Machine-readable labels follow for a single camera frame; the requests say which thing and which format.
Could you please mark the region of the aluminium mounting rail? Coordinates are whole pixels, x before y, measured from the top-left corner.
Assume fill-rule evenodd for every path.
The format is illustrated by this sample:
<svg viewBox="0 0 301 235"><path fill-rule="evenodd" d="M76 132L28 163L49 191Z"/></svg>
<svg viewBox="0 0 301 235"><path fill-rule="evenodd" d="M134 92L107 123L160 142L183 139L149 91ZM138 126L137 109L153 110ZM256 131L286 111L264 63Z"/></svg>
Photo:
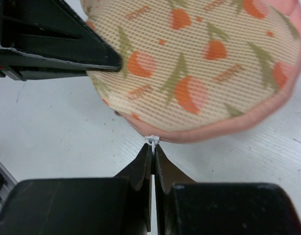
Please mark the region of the aluminium mounting rail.
<svg viewBox="0 0 301 235"><path fill-rule="evenodd" d="M0 162L0 211L12 189L18 182Z"/></svg>

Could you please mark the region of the white zipper pull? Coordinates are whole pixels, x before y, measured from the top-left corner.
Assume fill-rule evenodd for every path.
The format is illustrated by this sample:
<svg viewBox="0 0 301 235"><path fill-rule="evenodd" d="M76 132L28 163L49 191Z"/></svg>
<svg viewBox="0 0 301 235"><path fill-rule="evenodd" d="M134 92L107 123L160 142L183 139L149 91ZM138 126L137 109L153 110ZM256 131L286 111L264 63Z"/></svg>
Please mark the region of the white zipper pull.
<svg viewBox="0 0 301 235"><path fill-rule="evenodd" d="M152 156L154 156L156 145L160 142L160 137L155 135L145 136L145 142L151 146Z"/></svg>

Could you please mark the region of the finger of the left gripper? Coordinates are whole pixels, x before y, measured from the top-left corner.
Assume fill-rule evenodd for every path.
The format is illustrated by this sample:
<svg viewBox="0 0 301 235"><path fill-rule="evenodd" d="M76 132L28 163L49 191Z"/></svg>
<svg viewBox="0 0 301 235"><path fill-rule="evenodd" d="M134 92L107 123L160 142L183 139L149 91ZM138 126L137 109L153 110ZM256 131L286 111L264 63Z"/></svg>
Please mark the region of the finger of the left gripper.
<svg viewBox="0 0 301 235"><path fill-rule="evenodd" d="M43 80L117 72L121 56L63 0L0 0L0 77Z"/></svg>

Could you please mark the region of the floral mesh laundry bag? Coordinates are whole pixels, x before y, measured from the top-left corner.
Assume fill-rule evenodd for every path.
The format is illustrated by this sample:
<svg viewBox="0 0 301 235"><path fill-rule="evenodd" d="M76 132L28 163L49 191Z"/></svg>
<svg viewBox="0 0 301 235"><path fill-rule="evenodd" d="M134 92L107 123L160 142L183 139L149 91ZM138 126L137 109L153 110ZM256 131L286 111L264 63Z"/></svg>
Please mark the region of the floral mesh laundry bag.
<svg viewBox="0 0 301 235"><path fill-rule="evenodd" d="M140 134L189 143L249 129L301 72L298 0L83 0L123 60L90 71L102 100Z"/></svg>

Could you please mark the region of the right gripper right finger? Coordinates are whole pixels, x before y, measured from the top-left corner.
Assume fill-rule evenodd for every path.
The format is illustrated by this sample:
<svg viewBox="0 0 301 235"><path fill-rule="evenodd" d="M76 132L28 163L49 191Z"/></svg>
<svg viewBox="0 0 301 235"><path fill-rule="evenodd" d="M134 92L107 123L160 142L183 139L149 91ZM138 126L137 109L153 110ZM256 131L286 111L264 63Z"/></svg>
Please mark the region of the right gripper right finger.
<svg viewBox="0 0 301 235"><path fill-rule="evenodd" d="M301 235L288 194L273 183L199 183L157 145L154 155L160 235Z"/></svg>

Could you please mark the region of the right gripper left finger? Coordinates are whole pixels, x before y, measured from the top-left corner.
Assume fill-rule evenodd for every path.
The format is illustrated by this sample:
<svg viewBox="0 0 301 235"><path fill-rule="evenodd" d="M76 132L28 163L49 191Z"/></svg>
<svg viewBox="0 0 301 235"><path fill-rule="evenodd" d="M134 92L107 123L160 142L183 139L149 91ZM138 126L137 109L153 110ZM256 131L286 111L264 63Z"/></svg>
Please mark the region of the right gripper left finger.
<svg viewBox="0 0 301 235"><path fill-rule="evenodd" d="M151 147L114 177L19 182L0 235L145 235L151 230Z"/></svg>

